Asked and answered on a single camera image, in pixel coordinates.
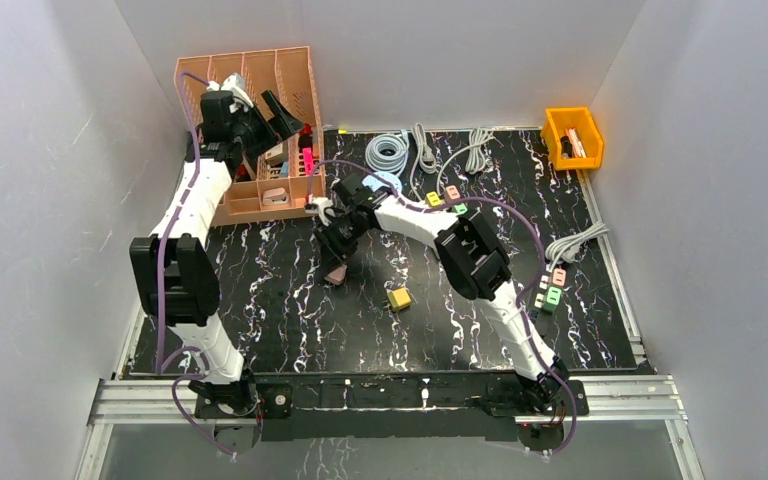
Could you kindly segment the yellow plug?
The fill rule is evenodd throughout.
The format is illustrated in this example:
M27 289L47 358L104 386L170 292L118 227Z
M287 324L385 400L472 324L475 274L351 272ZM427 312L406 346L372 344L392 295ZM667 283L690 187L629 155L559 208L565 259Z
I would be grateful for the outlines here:
M387 302L391 311L399 312L409 308L412 304L412 299L408 289L400 287L387 291Z
M428 192L425 195L425 201L430 207L437 207L443 204L443 201L436 192Z

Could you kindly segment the round blue power socket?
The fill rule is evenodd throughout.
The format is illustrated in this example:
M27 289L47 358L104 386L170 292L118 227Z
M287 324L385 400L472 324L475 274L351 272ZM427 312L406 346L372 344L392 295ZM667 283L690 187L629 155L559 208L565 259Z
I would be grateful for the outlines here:
M401 194L403 192L402 181L393 173L384 171L375 171L373 175L366 175L362 184L371 191L376 191L384 187Z

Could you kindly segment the pink plug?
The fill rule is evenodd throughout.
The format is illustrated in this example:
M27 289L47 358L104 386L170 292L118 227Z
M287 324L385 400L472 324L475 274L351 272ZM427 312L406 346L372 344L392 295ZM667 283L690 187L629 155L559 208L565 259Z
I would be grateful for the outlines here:
M345 282L346 274L347 266L340 265L326 274L324 280L333 286L340 286Z

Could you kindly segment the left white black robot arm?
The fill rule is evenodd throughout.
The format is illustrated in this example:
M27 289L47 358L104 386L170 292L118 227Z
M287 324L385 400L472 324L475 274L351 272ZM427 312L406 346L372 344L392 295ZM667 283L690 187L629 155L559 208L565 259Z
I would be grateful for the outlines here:
M168 366L165 337L172 333L202 361L204 382L224 385L220 403L235 416L254 411L259 391L241 379L243 356L218 315L220 287L206 253L207 234L242 163L303 128L273 91L261 97L269 117L228 87L202 94L203 120L190 126L183 176L173 199L152 232L134 238L129 247L141 307L157 324L156 371Z

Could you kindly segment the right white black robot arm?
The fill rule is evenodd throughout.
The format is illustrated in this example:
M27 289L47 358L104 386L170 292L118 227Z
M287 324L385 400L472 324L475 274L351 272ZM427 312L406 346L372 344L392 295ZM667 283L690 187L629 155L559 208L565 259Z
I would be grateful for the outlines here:
M529 308L512 281L510 257L476 209L461 214L404 198L388 186L372 190L356 176L339 180L339 206L308 195L305 210L318 218L314 235L326 273L347 263L370 230L401 234L431 248L450 286L490 321L511 356L525 405L550 413L563 399L569 373L538 335Z

